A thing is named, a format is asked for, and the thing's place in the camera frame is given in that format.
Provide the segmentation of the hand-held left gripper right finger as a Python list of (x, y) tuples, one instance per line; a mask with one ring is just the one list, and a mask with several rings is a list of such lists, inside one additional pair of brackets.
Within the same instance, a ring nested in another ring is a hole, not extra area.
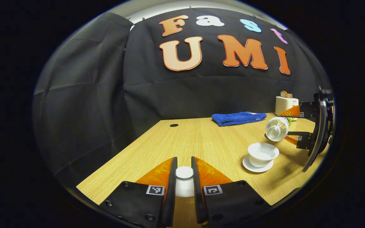
[(253, 221), (271, 209), (245, 180), (232, 181), (207, 162), (191, 157), (197, 223), (239, 225)]

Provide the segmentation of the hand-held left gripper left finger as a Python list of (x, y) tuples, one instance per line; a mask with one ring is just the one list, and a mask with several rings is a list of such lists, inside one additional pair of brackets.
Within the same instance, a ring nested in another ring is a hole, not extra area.
[(177, 167), (172, 157), (135, 182), (122, 181), (99, 208), (133, 227), (171, 227)]

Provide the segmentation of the water bottle with white label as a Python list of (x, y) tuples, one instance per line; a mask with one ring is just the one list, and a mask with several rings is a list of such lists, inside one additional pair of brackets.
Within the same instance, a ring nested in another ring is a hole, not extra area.
[(274, 142), (283, 140), (288, 132), (292, 123), (292, 118), (289, 117), (275, 117), (268, 121), (265, 127), (265, 134), (267, 138)]

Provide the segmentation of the white teacup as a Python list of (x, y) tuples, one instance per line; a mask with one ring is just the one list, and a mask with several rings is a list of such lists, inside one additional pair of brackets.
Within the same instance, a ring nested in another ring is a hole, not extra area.
[(253, 143), (247, 150), (249, 163), (258, 168), (269, 166), (280, 154), (277, 147), (268, 143)]

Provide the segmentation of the white toaster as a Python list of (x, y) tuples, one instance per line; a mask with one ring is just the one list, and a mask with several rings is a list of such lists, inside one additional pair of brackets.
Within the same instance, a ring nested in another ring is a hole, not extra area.
[(276, 96), (275, 98), (275, 115), (299, 105), (299, 99)]

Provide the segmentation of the white saucer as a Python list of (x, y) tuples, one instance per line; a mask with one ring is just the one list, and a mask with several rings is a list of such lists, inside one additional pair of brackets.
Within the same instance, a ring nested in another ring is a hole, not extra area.
[(245, 169), (247, 169), (251, 172), (266, 172), (266, 171), (270, 170), (274, 165), (274, 160), (271, 160), (266, 166), (256, 167), (250, 163), (249, 158), (250, 158), (250, 155), (246, 155), (242, 159), (242, 165)]

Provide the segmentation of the blue cloth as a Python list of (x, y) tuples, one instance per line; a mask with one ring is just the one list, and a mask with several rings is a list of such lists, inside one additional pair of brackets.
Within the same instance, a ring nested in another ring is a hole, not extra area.
[(232, 114), (213, 114), (211, 116), (212, 120), (215, 121), (219, 127), (259, 122), (265, 120), (266, 117), (266, 113), (254, 113), (249, 111)]

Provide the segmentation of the black backdrop cloth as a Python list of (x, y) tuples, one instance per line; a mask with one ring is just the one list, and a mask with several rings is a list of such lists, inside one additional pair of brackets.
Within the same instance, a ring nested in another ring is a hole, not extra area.
[(53, 53), (32, 102), (36, 141), (75, 188), (158, 121), (270, 113), (287, 91), (332, 89), (294, 33), (240, 12), (180, 9), (140, 22), (106, 12)]

